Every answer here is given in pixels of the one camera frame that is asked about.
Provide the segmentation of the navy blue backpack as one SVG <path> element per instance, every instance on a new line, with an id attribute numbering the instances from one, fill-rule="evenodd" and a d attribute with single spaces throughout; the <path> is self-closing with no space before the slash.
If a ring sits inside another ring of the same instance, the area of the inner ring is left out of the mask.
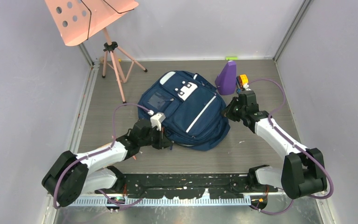
<path id="1" fill-rule="evenodd" d="M 139 105 L 165 115 L 167 138 L 182 147 L 208 151 L 227 136 L 230 125 L 221 112 L 224 99 L 198 73 L 174 70 L 165 73 L 141 95 Z"/>

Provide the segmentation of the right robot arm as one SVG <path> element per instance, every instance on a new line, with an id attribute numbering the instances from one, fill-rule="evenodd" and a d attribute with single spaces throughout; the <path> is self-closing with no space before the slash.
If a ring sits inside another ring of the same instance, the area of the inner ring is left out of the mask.
<path id="1" fill-rule="evenodd" d="M 253 133 L 265 140 L 283 160 L 282 169 L 270 165 L 250 168 L 247 179 L 252 191 L 266 185 L 282 189 L 291 199 L 314 196 L 332 189 L 324 168 L 324 157 L 317 148 L 307 148 L 288 135 L 267 111 L 261 111 L 252 90 L 233 97 L 222 115 L 232 121 L 242 121 Z"/>

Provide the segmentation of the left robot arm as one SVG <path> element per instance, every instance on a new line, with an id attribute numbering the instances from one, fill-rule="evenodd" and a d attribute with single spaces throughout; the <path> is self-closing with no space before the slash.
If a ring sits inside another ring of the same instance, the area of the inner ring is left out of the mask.
<path id="1" fill-rule="evenodd" d="M 115 163 L 135 156 L 141 147 L 163 149 L 172 145 L 163 129 L 152 126 L 149 120 L 140 119 L 112 143 L 87 153 L 63 152 L 41 184 L 53 196 L 57 208 L 67 207 L 80 195 L 99 189 L 119 193 L 124 189 L 125 177 L 114 167 Z"/>

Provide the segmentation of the purple metronome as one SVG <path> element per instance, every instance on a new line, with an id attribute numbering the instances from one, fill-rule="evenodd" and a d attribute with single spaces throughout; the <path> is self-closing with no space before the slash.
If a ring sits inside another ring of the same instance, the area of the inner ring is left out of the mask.
<path id="1" fill-rule="evenodd" d="M 221 73 L 215 79 L 218 93 L 222 96 L 234 94 L 236 90 L 236 62 L 228 61 Z"/>

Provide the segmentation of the toy block car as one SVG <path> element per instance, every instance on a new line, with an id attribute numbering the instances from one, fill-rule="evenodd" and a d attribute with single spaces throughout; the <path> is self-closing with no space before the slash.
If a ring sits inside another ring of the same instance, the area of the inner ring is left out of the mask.
<path id="1" fill-rule="evenodd" d="M 236 77 L 236 86 L 237 86 L 237 90 L 236 90 L 237 93 L 249 89 L 248 77 L 246 74 L 242 74 Z"/>

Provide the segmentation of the pink music stand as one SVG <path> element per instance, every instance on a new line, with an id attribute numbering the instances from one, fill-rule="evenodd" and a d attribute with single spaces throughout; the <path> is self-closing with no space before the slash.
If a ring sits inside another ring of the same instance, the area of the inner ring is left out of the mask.
<path id="1" fill-rule="evenodd" d="M 123 73 L 116 51 L 129 58 L 132 65 L 136 64 L 144 72 L 148 70 L 117 42 L 111 40 L 107 27 L 133 11 L 139 3 L 135 0 L 45 0 L 45 3 L 66 46 L 79 45 L 99 32 L 104 34 L 106 43 L 103 77 L 106 76 L 107 66 L 110 66 L 116 75 L 122 102 L 125 104 L 127 101 L 122 84 L 127 82 L 130 72 Z"/>

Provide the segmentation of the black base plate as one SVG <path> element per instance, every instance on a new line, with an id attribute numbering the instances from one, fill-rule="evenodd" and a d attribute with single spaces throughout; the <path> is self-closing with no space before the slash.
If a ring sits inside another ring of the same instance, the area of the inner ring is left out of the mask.
<path id="1" fill-rule="evenodd" d="M 246 193 L 278 192 L 275 187 L 252 182 L 246 173 L 123 174 L 117 183 L 102 192 L 146 199 L 198 199 L 205 193 L 211 199 L 236 199 Z"/>

